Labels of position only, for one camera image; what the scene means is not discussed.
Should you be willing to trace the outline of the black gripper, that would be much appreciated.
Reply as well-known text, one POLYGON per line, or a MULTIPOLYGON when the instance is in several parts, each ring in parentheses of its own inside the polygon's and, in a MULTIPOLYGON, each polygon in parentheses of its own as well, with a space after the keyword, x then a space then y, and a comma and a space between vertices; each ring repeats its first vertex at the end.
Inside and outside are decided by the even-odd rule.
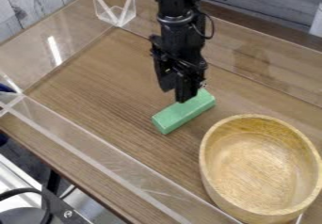
POLYGON ((205 85, 206 23, 205 19, 159 19, 159 24, 161 34, 150 36, 155 73, 162 91, 175 88, 177 101, 184 104, 205 85))

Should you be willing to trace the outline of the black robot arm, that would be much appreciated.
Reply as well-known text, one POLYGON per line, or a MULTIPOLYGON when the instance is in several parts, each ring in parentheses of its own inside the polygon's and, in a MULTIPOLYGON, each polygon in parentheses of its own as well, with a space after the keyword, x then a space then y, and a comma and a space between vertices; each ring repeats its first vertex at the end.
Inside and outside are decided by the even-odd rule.
POLYGON ((151 56, 161 89, 175 90, 175 100, 185 103, 198 94, 208 67, 205 14, 202 0, 157 0, 161 35, 151 35, 151 56))

